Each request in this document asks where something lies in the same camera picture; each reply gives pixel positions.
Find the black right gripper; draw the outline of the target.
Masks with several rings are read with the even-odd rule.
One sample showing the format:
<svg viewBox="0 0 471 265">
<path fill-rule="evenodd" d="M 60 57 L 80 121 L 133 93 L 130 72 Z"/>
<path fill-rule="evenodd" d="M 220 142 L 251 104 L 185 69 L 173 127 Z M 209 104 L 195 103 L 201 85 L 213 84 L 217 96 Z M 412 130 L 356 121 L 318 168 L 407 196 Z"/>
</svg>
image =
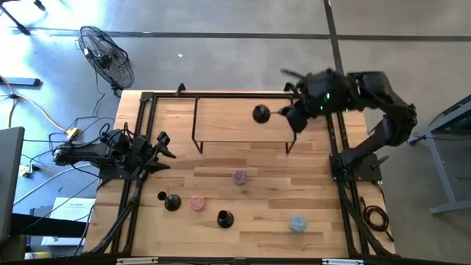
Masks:
<svg viewBox="0 0 471 265">
<path fill-rule="evenodd" d="M 302 132 L 307 126 L 309 115 L 304 107 L 289 105 L 281 109 L 281 115 L 286 116 L 288 123 L 295 133 Z"/>
</svg>

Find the pink patterned candle tin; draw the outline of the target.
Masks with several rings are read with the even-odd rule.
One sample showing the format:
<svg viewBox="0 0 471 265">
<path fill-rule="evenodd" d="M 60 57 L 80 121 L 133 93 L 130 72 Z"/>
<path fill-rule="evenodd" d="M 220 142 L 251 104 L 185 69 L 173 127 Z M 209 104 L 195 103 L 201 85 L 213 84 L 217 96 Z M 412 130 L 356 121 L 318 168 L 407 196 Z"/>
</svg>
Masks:
<svg viewBox="0 0 471 265">
<path fill-rule="evenodd" d="M 192 198 L 189 199 L 189 205 L 193 211 L 203 211 L 206 206 L 205 198 L 199 195 L 192 196 Z"/>
</svg>

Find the wooden shelf riser, black legs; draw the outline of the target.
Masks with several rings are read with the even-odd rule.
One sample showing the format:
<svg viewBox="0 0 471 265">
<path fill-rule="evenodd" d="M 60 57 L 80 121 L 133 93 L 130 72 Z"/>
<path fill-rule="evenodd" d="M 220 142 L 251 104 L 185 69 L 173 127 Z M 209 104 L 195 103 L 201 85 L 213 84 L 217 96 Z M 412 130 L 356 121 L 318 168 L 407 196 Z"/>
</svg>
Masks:
<svg viewBox="0 0 471 265">
<path fill-rule="evenodd" d="M 191 139 L 202 152 L 205 143 L 282 143 L 289 153 L 297 140 L 286 118 L 272 114 L 264 123 L 257 123 L 252 112 L 258 105 L 279 110 L 290 99 L 267 98 L 202 98 L 194 103 Z"/>
</svg>

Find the white table edge bracket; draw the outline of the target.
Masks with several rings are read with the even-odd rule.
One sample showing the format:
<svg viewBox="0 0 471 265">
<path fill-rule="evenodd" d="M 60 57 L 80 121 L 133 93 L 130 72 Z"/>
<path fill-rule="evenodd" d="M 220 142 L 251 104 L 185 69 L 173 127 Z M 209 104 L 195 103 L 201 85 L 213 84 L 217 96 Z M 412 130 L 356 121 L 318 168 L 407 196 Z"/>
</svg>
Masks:
<svg viewBox="0 0 471 265">
<path fill-rule="evenodd" d="M 364 265 L 363 260 L 324 258 L 322 265 Z"/>
<path fill-rule="evenodd" d="M 118 258 L 116 265 L 150 265 L 157 264 L 158 257 L 131 257 L 131 258 Z"/>
</svg>

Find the black tripod legs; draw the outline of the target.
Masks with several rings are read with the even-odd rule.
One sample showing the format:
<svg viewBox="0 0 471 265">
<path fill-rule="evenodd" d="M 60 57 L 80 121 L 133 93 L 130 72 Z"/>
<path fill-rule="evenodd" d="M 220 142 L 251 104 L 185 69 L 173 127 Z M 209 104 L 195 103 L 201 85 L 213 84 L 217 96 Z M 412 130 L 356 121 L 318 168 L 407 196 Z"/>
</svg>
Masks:
<svg viewBox="0 0 471 265">
<path fill-rule="evenodd" d="M 0 0 L 0 11 L 4 13 L 16 25 L 16 28 L 19 29 L 21 33 L 23 33 L 24 35 L 31 35 L 30 31 L 23 24 L 17 21 L 4 7 L 4 3 L 9 2 L 9 1 L 19 1 L 19 0 Z M 46 8 L 41 2 L 41 0 L 34 0 L 33 4 L 39 10 L 46 11 Z"/>
</svg>

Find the black bench beam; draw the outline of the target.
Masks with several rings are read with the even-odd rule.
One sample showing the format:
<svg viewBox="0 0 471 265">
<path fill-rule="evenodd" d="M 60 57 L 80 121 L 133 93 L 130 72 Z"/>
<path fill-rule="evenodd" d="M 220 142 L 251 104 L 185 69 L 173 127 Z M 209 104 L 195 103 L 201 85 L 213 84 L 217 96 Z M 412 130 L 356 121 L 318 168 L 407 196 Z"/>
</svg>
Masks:
<svg viewBox="0 0 471 265">
<path fill-rule="evenodd" d="M 9 235 L 79 238 L 85 231 L 86 225 L 86 222 L 14 213 L 11 218 Z"/>
</svg>

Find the black floor fan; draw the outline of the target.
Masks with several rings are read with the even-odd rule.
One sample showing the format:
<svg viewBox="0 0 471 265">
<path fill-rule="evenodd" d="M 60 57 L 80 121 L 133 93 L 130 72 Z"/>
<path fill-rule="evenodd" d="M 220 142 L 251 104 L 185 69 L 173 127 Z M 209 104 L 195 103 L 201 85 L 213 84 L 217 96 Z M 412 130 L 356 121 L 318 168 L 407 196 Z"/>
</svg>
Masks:
<svg viewBox="0 0 471 265">
<path fill-rule="evenodd" d="M 98 27 L 82 26 L 78 44 L 86 60 L 110 84 L 117 97 L 132 86 L 135 75 L 129 55 L 108 34 Z"/>
</svg>

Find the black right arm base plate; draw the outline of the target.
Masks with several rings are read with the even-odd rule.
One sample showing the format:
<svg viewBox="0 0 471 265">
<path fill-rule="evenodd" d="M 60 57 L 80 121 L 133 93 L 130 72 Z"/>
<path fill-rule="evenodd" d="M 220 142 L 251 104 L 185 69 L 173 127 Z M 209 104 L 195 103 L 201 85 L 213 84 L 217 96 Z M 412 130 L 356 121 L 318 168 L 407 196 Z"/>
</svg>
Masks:
<svg viewBox="0 0 471 265">
<path fill-rule="evenodd" d="M 375 153 L 372 153 L 357 162 L 344 166 L 340 154 L 330 154 L 330 170 L 334 181 L 380 181 L 380 161 Z"/>
</svg>

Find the grey flat panel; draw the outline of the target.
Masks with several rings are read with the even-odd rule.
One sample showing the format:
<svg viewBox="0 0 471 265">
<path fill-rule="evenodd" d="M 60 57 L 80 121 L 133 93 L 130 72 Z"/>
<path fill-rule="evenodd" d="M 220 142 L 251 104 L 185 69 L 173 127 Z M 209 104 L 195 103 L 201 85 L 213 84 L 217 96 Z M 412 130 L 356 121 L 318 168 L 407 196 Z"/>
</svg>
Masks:
<svg viewBox="0 0 471 265">
<path fill-rule="evenodd" d="M 10 231 L 24 132 L 23 127 L 0 130 L 0 242 Z"/>
</svg>

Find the black metal table frame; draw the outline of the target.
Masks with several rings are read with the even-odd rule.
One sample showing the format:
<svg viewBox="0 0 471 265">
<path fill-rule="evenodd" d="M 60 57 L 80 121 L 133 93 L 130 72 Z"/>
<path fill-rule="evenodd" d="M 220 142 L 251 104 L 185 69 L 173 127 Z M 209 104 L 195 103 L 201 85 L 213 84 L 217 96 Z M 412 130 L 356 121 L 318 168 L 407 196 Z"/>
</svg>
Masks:
<svg viewBox="0 0 471 265">
<path fill-rule="evenodd" d="M 337 185 L 330 175 L 329 154 L 341 148 L 341 136 L 356 145 L 366 137 L 364 116 L 346 115 L 341 129 L 336 116 L 310 120 L 291 151 L 282 143 L 205 143 L 200 152 L 191 139 L 195 99 L 163 91 L 127 91 L 121 98 L 116 126 L 169 134 L 176 158 L 161 158 L 170 169 L 146 180 L 138 208 L 133 255 L 237 258 L 345 258 L 345 227 Z M 235 185 L 234 171 L 247 172 Z M 165 191 L 182 204 L 168 211 L 157 198 Z M 191 210 L 189 199 L 205 198 L 205 209 Z M 218 226 L 219 211 L 234 223 Z M 294 232 L 293 216 L 307 228 Z"/>
</svg>

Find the blue patterned candle tin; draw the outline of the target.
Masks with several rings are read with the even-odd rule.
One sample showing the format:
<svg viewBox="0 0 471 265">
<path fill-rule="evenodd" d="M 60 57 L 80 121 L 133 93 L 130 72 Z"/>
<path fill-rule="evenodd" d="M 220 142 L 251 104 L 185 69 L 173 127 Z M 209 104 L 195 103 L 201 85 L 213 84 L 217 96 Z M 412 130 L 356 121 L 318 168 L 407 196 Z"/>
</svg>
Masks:
<svg viewBox="0 0 471 265">
<path fill-rule="evenodd" d="M 304 216 L 293 216 L 290 219 L 289 227 L 294 232 L 304 232 L 307 228 L 307 221 Z"/>
</svg>

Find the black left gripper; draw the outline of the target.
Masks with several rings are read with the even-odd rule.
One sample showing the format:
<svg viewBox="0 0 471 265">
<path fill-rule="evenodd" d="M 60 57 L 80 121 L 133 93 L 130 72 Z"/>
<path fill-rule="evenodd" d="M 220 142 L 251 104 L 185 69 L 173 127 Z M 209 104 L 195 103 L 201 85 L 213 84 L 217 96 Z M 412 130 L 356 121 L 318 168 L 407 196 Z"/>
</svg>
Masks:
<svg viewBox="0 0 471 265">
<path fill-rule="evenodd" d="M 132 152 L 137 157 L 138 166 L 146 172 L 158 172 L 170 169 L 170 166 L 160 163 L 157 157 L 162 154 L 168 158 L 176 158 L 168 149 L 170 137 L 162 131 L 157 136 L 157 143 L 152 146 L 145 135 L 135 135 L 132 141 Z"/>
</svg>

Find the white paper sheet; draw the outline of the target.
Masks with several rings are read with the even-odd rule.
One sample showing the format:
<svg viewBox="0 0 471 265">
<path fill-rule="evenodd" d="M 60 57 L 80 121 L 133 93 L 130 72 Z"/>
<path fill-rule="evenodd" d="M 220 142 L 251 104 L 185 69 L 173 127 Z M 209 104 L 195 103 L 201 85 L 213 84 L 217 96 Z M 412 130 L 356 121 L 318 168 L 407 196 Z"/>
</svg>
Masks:
<svg viewBox="0 0 471 265">
<path fill-rule="evenodd" d="M 95 199 L 71 198 L 69 201 L 67 201 L 67 203 L 60 206 L 57 210 L 54 210 L 49 215 L 49 218 L 78 221 L 86 224 L 94 203 Z M 46 236 L 43 237 L 41 245 L 49 247 L 77 246 L 80 242 L 81 236 L 82 233 L 80 233 L 76 238 Z"/>
</svg>

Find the grey metal table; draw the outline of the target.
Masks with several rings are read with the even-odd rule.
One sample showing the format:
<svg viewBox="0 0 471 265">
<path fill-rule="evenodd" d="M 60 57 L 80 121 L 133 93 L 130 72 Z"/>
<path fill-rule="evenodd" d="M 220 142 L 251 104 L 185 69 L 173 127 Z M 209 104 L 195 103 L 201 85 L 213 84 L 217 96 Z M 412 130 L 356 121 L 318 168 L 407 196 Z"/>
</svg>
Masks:
<svg viewBox="0 0 471 265">
<path fill-rule="evenodd" d="M 430 208 L 431 214 L 471 210 L 471 199 L 459 199 L 453 190 L 459 180 L 471 188 L 471 94 L 439 113 L 408 144 L 420 141 L 428 145 L 447 198 L 445 204 Z"/>
</svg>

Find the black floor bar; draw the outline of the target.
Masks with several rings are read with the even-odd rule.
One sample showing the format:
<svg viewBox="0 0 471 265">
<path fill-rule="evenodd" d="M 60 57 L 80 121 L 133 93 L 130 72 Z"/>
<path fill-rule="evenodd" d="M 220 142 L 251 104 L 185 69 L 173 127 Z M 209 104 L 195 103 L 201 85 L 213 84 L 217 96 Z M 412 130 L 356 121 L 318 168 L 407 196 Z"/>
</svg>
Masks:
<svg viewBox="0 0 471 265">
<path fill-rule="evenodd" d="M 41 80 L 25 77 L 0 77 L 0 85 L 39 87 Z"/>
</svg>

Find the black metal candlestick holder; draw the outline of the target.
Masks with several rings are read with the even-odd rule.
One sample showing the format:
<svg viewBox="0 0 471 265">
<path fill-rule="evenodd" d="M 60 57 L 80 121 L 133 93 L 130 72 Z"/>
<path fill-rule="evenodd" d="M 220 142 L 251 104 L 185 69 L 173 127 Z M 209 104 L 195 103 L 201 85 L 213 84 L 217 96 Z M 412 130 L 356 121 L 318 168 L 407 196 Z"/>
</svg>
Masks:
<svg viewBox="0 0 471 265">
<path fill-rule="evenodd" d="M 221 228 L 227 229 L 231 227 L 234 223 L 234 216 L 231 212 L 226 210 L 221 210 L 217 216 L 217 224 Z"/>
<path fill-rule="evenodd" d="M 266 105 L 256 105 L 252 111 L 252 118 L 259 124 L 265 124 L 274 114 L 283 116 L 283 109 L 271 111 Z"/>
<path fill-rule="evenodd" d="M 157 198 L 163 202 L 164 208 L 168 211 L 177 211 L 182 204 L 182 200 L 178 195 L 167 194 L 165 191 L 159 192 Z"/>
</svg>

